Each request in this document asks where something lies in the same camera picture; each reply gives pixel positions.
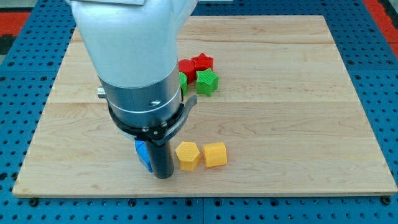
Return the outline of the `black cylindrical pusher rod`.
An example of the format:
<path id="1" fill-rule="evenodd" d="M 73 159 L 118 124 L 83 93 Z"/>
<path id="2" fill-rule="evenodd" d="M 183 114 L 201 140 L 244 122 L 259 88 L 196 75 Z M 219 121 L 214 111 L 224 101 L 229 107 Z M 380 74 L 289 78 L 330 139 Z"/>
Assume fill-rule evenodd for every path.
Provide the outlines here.
<path id="1" fill-rule="evenodd" d="M 145 142 L 153 174 L 158 179 L 168 179 L 174 172 L 174 162 L 170 143 L 156 145 L 152 141 Z"/>

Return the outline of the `black clamp mount with lever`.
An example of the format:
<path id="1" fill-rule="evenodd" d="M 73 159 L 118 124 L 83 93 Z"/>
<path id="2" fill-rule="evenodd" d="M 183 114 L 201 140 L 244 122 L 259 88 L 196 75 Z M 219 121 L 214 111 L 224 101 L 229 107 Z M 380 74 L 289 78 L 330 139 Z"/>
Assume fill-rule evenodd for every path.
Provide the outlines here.
<path id="1" fill-rule="evenodd" d="M 168 121 L 151 128 L 128 126 L 116 117 L 110 106 L 108 111 L 113 123 L 127 138 L 138 141 L 152 141 L 156 146 L 161 146 L 170 141 L 181 130 L 188 119 L 190 110 L 197 104 L 197 101 L 196 95 L 191 96 L 185 103 L 180 103 L 177 112 Z"/>

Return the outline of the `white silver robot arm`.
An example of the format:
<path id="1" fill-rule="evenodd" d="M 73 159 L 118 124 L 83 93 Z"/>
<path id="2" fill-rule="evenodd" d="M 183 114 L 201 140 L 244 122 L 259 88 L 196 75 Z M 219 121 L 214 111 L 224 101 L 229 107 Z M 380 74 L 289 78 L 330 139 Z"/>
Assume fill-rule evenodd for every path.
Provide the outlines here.
<path id="1" fill-rule="evenodd" d="M 170 140 L 197 98 L 183 99 L 177 36 L 196 0 L 70 1 L 115 125 L 143 141 L 154 175 L 174 172 Z"/>

